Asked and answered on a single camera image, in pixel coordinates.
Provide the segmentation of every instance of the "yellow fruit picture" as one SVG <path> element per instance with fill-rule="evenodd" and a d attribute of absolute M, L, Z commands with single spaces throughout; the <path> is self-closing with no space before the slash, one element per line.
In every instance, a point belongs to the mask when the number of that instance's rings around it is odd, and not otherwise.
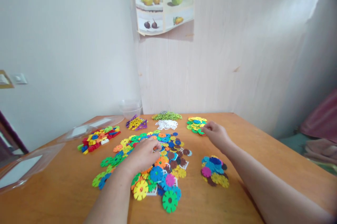
<path fill-rule="evenodd" d="M 182 17 L 174 17 L 173 18 L 173 25 L 178 25 L 179 23 L 182 23 L 184 21 L 184 18 Z"/>

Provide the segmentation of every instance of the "hand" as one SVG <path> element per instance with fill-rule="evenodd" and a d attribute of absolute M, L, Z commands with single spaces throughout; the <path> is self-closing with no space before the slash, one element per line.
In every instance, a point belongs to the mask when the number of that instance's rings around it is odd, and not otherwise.
<path fill-rule="evenodd" d="M 150 168 L 160 158 L 160 151 L 153 152 L 154 148 L 161 150 L 158 140 L 153 138 L 141 140 L 120 166 L 124 165 L 123 169 L 129 171 L 133 178 L 137 173 Z"/>
<path fill-rule="evenodd" d="M 201 130 L 208 136 L 213 145 L 225 155 L 231 147 L 235 146 L 225 128 L 215 122 L 210 121 Z"/>

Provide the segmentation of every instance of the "poster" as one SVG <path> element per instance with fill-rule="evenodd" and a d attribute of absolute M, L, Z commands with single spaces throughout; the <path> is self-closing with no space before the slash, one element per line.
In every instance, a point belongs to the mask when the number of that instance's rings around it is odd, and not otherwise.
<path fill-rule="evenodd" d="M 194 19 L 194 0 L 135 0 L 138 32 L 159 35 Z"/>

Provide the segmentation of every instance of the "clear plastic lid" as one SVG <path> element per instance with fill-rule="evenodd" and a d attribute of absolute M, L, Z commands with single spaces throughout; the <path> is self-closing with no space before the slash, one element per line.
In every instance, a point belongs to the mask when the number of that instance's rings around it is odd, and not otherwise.
<path fill-rule="evenodd" d="M 9 164 L 0 172 L 0 194 L 23 185 L 31 176 L 43 171 L 64 145 L 38 149 Z"/>
<path fill-rule="evenodd" d="M 88 135 L 94 129 L 114 126 L 120 123 L 122 120 L 124 120 L 124 116 L 122 115 L 107 116 L 102 119 L 97 119 L 94 122 L 90 122 L 71 129 L 64 137 L 59 139 L 57 142 L 67 142 L 82 138 L 83 136 Z"/>

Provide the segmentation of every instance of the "person's right hand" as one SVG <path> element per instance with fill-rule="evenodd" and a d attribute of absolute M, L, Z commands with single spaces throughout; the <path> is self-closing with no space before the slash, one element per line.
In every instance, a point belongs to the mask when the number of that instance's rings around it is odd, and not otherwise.
<path fill-rule="evenodd" d="M 226 154 L 229 148 L 235 146 L 228 136 L 225 128 L 215 122 L 210 121 L 202 127 L 201 130 L 208 136 L 213 145 L 223 154 Z"/>

